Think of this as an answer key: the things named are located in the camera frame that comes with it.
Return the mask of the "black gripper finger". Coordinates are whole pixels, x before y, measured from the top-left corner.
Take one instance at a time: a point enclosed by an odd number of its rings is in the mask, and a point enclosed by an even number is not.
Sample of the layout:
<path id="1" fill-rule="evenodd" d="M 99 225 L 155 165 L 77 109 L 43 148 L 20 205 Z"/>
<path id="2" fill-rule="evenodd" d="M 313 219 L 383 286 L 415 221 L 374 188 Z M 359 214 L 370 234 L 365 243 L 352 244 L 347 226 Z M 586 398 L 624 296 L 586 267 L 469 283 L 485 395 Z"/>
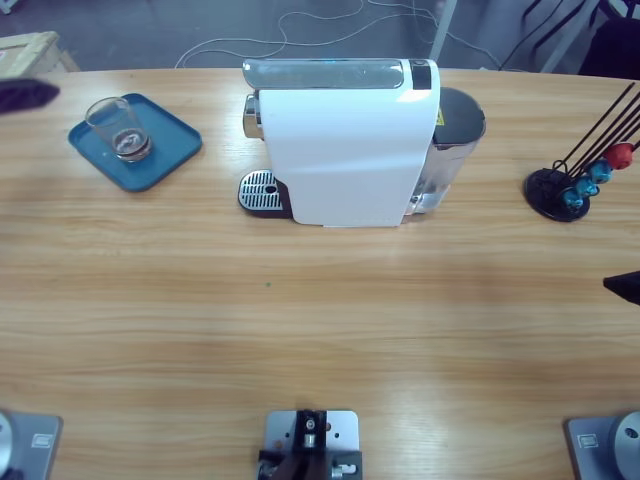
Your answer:
<path id="1" fill-rule="evenodd" d="M 60 89 L 50 83 L 30 79 L 4 79 L 0 87 L 0 112 L 12 113 L 44 107 L 59 95 Z"/>
<path id="2" fill-rule="evenodd" d="M 603 279 L 603 286 L 620 298 L 640 305 L 640 272 L 629 272 Z"/>

